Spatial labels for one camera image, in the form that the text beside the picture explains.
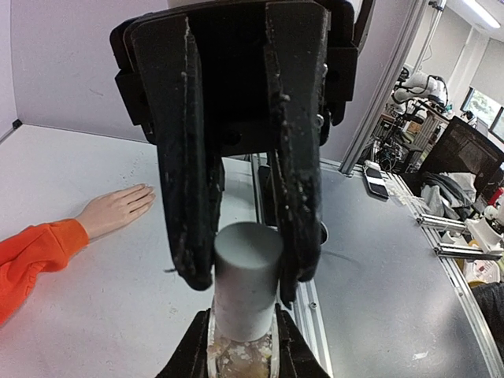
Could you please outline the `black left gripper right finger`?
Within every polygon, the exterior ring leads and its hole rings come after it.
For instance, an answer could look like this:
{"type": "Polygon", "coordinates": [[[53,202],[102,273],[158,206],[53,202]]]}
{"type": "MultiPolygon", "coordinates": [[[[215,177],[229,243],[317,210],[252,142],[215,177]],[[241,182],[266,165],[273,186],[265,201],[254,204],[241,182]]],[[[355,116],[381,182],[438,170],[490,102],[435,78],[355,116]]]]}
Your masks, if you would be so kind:
{"type": "Polygon", "coordinates": [[[301,332],[280,304],[275,306],[280,345],[279,378],[329,378],[301,332]]]}

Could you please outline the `white nail polish cap brush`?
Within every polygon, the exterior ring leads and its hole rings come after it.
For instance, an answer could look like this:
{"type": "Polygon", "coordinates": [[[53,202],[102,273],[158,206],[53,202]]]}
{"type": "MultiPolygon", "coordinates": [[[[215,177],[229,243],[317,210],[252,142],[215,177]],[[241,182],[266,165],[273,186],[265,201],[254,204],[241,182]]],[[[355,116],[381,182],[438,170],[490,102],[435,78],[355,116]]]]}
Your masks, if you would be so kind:
{"type": "Polygon", "coordinates": [[[214,250],[217,328],[236,342],[260,339],[272,325],[282,237],[263,224],[240,222],[217,233],[214,250]]]}

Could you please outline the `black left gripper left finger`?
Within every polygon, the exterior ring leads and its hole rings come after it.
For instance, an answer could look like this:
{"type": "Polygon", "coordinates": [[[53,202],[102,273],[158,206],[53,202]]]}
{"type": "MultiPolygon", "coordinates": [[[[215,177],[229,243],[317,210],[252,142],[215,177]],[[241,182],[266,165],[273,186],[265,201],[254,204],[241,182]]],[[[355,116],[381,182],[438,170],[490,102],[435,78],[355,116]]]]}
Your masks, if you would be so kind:
{"type": "Polygon", "coordinates": [[[210,309],[196,313],[167,365],[156,378],[206,378],[210,309]]]}

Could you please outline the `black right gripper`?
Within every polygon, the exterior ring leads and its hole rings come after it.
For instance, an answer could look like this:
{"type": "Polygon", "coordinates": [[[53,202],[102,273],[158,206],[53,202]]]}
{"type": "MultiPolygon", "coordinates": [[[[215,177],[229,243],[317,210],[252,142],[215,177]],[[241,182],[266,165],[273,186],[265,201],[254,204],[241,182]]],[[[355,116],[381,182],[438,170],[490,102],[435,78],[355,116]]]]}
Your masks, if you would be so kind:
{"type": "Polygon", "coordinates": [[[355,17],[348,1],[200,2],[111,31],[115,81],[132,123],[157,145],[172,262],[192,289],[205,291],[213,282],[224,184],[221,158],[206,152],[204,110],[224,155],[248,154],[269,132],[267,84],[276,133],[272,183],[276,209],[286,212],[277,217],[291,227],[299,279],[314,277],[321,255],[320,143],[343,121],[354,95],[355,17]]]}

